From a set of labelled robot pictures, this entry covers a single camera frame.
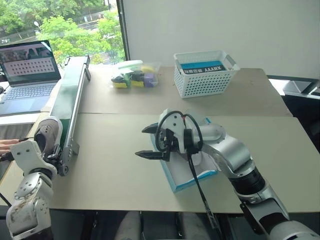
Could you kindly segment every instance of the laptop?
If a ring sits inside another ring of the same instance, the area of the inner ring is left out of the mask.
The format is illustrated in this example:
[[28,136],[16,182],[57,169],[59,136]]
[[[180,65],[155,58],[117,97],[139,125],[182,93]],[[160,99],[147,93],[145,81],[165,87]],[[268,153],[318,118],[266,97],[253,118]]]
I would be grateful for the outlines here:
[[61,78],[47,40],[0,46],[0,67],[10,85],[0,115],[39,112]]

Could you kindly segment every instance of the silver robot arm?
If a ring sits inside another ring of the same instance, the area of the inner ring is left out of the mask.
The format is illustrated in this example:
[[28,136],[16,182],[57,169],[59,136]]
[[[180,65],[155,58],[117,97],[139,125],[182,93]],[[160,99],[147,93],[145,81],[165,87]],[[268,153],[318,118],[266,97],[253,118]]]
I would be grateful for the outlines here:
[[14,240],[52,240],[49,203],[54,194],[52,180],[57,169],[42,158],[38,144],[26,140],[14,145],[11,153],[24,178],[14,193],[6,223]]
[[198,151],[212,156],[233,185],[244,216],[257,234],[265,234],[271,240],[320,238],[302,223],[290,221],[283,203],[259,173],[247,147],[229,136],[222,126],[211,123],[197,129],[186,115],[167,109],[160,115],[159,124],[147,126],[142,132],[155,134],[160,152],[143,150],[136,153],[140,157],[169,161],[170,152]]

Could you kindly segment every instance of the purple block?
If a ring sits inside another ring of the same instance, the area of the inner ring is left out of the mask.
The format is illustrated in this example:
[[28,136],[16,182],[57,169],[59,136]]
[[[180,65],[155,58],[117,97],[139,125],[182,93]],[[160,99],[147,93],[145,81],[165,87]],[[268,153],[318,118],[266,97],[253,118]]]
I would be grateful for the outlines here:
[[158,84],[156,75],[154,73],[145,73],[143,76],[143,82],[146,88],[153,88]]

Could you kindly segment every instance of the laptop screen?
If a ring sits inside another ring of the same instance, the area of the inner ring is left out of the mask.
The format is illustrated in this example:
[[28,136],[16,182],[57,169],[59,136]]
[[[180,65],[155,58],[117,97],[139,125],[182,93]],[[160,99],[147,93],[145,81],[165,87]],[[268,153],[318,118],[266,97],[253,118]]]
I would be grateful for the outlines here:
[[57,82],[61,78],[47,40],[0,46],[0,66],[10,85]]

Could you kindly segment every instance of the white wall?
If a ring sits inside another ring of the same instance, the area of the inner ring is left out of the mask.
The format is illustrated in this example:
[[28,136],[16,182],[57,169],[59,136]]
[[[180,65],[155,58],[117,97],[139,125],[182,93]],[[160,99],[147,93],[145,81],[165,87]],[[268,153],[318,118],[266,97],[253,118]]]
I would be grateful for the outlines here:
[[132,60],[224,50],[241,68],[320,77],[320,0],[124,0]]

